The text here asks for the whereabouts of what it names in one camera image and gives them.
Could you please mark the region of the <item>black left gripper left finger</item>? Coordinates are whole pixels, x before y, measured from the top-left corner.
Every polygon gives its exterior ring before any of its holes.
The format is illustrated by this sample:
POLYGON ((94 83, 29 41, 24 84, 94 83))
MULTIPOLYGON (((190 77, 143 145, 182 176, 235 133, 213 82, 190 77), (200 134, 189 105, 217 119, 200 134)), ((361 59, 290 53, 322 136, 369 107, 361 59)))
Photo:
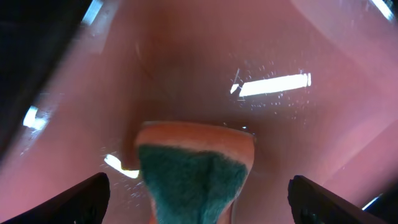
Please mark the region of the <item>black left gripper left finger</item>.
POLYGON ((99 172, 2 224, 102 224, 109 198, 108 176, 99 172))

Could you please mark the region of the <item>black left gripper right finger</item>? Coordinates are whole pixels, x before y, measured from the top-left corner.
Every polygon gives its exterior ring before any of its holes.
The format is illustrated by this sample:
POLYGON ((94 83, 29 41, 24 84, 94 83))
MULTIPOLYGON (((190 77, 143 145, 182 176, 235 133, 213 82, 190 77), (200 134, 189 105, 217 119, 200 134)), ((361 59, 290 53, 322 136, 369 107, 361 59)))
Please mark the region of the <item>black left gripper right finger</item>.
POLYGON ((386 223, 302 175, 290 179, 287 198, 295 224, 386 223))

